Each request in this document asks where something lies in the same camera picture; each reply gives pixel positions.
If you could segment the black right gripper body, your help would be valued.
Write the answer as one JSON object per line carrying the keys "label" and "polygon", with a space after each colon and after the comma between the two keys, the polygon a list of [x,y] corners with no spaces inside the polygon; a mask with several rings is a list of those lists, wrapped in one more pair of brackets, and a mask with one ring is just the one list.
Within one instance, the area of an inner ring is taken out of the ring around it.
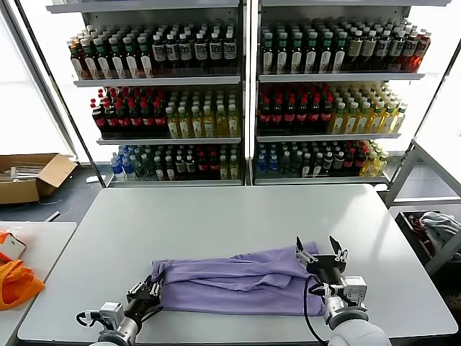
{"label": "black right gripper body", "polygon": [[312,262],[306,265],[310,274],[316,275],[322,283],[339,285],[342,273],[345,271],[346,262],[337,260],[333,254],[321,254],[314,257]]}

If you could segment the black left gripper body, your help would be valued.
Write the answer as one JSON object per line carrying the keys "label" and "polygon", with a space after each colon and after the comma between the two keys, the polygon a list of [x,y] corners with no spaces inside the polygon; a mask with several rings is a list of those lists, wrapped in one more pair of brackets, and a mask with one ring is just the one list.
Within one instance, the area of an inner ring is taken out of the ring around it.
{"label": "black left gripper body", "polygon": [[128,306],[125,316],[133,321],[145,321],[161,311],[159,296],[144,293],[141,296],[127,296]]}

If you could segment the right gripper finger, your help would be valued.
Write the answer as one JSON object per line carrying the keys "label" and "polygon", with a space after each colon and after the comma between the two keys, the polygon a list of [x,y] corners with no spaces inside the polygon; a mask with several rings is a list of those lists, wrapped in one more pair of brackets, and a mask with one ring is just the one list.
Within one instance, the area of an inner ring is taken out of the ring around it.
{"label": "right gripper finger", "polygon": [[318,261],[318,258],[304,250],[303,243],[296,236],[295,258],[301,265],[313,264]]}
{"label": "right gripper finger", "polygon": [[335,260],[337,262],[345,262],[349,253],[348,249],[343,248],[332,235],[329,236],[329,241],[334,254],[336,255]]}

